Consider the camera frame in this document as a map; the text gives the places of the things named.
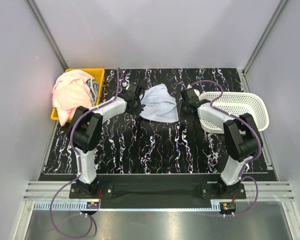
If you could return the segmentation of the light blue towel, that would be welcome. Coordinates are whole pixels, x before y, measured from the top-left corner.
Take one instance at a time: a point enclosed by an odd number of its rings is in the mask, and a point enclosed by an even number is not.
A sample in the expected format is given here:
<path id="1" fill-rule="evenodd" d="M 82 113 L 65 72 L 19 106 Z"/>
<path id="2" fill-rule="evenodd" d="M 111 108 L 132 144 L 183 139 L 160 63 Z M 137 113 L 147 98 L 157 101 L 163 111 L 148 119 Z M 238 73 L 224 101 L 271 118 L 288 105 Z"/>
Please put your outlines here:
<path id="1" fill-rule="evenodd" d="M 146 120 L 160 123 L 179 121 L 176 99 L 169 94 L 165 84 L 146 90 L 140 102 L 143 111 L 139 115 Z"/>

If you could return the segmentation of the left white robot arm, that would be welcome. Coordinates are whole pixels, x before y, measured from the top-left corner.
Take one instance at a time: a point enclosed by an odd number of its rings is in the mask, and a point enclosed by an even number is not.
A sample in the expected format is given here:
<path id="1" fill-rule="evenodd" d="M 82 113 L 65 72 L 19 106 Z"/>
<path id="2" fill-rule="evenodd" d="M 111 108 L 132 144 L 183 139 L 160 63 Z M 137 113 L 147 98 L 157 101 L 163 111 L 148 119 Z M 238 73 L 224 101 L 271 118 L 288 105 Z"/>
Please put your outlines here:
<path id="1" fill-rule="evenodd" d="M 122 91 L 117 91 L 110 100 L 90 108 L 79 106 L 75 110 L 68 127 L 69 143 L 77 163 L 73 183 L 85 197 L 93 198 L 98 193 L 94 151 L 100 142 L 103 124 L 123 113 L 140 114 L 144 95 L 145 90 L 140 85 L 123 84 Z"/>

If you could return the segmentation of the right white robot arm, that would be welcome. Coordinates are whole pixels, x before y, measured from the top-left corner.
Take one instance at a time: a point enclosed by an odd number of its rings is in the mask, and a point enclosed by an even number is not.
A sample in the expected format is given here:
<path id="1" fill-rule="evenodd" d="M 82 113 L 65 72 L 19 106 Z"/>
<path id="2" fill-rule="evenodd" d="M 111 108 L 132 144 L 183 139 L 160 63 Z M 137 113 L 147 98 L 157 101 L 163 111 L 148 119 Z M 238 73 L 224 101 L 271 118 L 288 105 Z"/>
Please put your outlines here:
<path id="1" fill-rule="evenodd" d="M 257 115 L 250 112 L 250 100 L 260 104 L 261 115 L 268 114 L 264 103 L 254 94 L 243 92 L 205 92 L 189 87 L 181 91 L 181 112 L 199 119 L 207 133 L 218 133 L 224 136 L 228 154 L 224 169 L 213 190 L 222 198 L 234 194 L 242 181 L 244 168 L 259 158 L 263 142 Z"/>

